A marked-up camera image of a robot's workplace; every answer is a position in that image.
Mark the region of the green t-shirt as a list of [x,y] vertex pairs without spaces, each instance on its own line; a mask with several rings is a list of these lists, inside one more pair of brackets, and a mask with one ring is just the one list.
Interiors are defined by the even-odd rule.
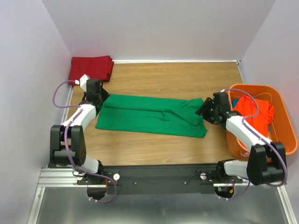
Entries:
[[95,127],[140,133],[204,138],[207,129],[196,114],[201,98],[190,100],[112,94],[104,102]]

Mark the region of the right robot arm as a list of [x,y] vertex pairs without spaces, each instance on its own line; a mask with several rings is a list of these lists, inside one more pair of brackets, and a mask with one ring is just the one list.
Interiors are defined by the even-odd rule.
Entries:
[[249,152],[248,161],[220,161],[215,171],[217,181],[225,183],[232,176],[238,176],[254,185],[279,187],[286,184],[288,172],[284,145],[266,138],[239,112],[231,110],[227,90],[207,98],[196,114],[211,124],[217,123],[225,128]]

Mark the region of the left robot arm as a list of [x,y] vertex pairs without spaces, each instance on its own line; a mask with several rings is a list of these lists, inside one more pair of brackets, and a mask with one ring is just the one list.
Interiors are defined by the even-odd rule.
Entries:
[[74,170],[85,175],[93,184],[103,181],[109,183],[109,178],[104,176],[103,165],[99,160],[87,155],[84,130],[89,123],[98,116],[103,103],[110,94],[103,88],[103,82],[97,78],[83,75],[79,80],[68,80],[80,86],[84,91],[83,98],[78,105],[59,106],[57,108],[76,107],[75,113],[60,125],[53,125],[50,129],[50,162],[59,166],[72,166]]

